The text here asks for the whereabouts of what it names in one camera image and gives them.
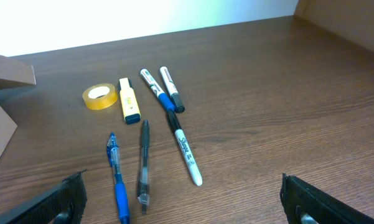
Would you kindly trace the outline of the cardboard box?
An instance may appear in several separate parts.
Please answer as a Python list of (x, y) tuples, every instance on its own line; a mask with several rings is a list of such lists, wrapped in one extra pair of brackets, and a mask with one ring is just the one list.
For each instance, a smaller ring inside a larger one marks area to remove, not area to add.
[[(0, 90), (35, 84), (36, 79), (32, 65), (0, 55)], [(17, 124), (0, 106), (0, 157), (16, 128)]]

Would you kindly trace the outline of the white marker blue cap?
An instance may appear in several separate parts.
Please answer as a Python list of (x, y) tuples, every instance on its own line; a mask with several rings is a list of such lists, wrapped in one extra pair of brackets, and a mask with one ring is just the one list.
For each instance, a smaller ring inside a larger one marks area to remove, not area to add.
[(173, 102), (169, 99), (169, 97), (165, 94), (164, 90), (159, 86), (157, 81), (153, 78), (153, 76), (149, 73), (149, 71), (145, 68), (143, 68), (140, 71), (140, 75), (143, 77), (144, 81), (147, 83), (147, 85), (150, 87), (152, 92), (155, 94), (156, 98), (162, 105), (162, 107), (168, 111), (172, 110), (175, 111), (175, 106)]

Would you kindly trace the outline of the yellow highlighter marker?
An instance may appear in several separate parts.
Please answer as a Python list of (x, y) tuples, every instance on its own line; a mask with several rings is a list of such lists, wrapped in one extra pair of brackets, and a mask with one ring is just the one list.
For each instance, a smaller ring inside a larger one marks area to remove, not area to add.
[(141, 120), (141, 113), (129, 78), (119, 79), (119, 96), (126, 124), (139, 122)]

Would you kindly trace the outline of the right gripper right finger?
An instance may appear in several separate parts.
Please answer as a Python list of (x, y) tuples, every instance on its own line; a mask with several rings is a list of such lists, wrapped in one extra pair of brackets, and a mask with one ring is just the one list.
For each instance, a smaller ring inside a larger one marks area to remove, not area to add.
[(283, 174), (279, 194), (287, 220), (292, 224), (374, 224), (374, 218), (359, 212), (294, 175)]

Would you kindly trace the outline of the white marker black cap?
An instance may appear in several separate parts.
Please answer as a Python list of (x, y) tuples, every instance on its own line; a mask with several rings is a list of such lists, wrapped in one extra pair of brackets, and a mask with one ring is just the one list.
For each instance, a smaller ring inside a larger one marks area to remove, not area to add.
[(167, 67), (162, 66), (159, 69), (159, 72), (162, 76), (162, 79), (164, 81), (164, 84), (167, 88), (168, 93), (170, 94), (171, 101), (173, 102), (175, 106), (175, 112), (176, 113), (183, 113), (185, 111), (184, 104), (181, 100), (181, 97), (179, 95), (179, 92), (177, 91), (177, 88), (170, 76), (169, 70)]

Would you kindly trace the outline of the yellow tape roll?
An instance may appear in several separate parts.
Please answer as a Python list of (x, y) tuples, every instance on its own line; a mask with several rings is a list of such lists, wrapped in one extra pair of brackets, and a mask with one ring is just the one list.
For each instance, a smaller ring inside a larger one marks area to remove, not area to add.
[(82, 94), (83, 101), (88, 109), (102, 110), (116, 103), (118, 95), (115, 86), (102, 83), (89, 87)]

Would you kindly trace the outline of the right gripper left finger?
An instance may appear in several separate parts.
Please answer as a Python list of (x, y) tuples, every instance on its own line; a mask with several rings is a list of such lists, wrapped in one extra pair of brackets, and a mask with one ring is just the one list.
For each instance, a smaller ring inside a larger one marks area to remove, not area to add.
[(0, 224), (80, 224), (87, 196), (82, 172), (76, 172), (33, 199), (0, 214)]

